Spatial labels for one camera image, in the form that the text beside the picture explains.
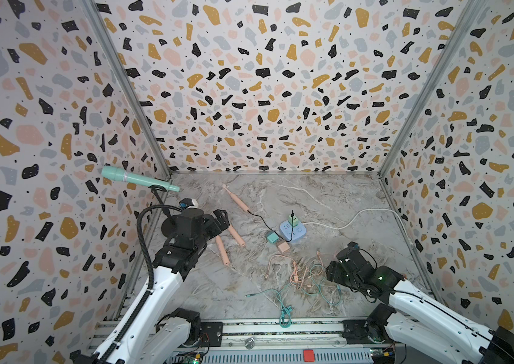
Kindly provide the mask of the green charger plug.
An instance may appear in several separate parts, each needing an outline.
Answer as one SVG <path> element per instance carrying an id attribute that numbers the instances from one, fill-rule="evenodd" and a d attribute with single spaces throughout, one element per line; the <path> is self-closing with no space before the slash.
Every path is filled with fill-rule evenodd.
<path id="1" fill-rule="evenodd" d="M 288 223 L 292 228 L 298 226 L 299 219 L 296 217 L 296 215 L 292 212 L 288 218 Z"/>

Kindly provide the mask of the teal charger cube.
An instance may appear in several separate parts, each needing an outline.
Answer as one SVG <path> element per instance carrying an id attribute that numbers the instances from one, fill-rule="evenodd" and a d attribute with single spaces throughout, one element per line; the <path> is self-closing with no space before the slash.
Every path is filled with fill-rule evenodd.
<path id="1" fill-rule="evenodd" d="M 280 240 L 280 237 L 277 233 L 272 231 L 267 235 L 266 240 L 269 244 L 276 244 Z"/>

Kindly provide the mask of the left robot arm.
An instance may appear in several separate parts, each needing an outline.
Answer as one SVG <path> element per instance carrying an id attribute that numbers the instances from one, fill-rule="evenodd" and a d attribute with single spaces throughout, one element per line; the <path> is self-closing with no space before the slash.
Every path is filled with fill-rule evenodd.
<path id="1" fill-rule="evenodd" d="M 149 206 L 137 217 L 137 236 L 148 279 L 120 323 L 90 356 L 79 355 L 76 363 L 164 363 L 183 345 L 199 341 L 199 313 L 176 309 L 162 329 L 154 332 L 162 313 L 178 292 L 208 242 L 228 230 L 225 210 L 206 214 L 197 207 L 173 207 L 176 229 L 154 257 L 143 233 L 143 218 L 156 210 Z"/>

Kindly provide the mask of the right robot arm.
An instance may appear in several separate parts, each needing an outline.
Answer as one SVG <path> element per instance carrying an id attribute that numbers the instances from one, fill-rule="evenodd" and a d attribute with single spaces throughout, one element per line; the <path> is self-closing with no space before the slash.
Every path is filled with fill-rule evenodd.
<path id="1" fill-rule="evenodd" d="M 514 335 L 466 318 L 422 292 L 404 275 L 375 261 L 355 242 L 337 254 L 326 278 L 378 305 L 365 323 L 345 327 L 347 340 L 367 338 L 412 347 L 441 363 L 514 363 Z"/>

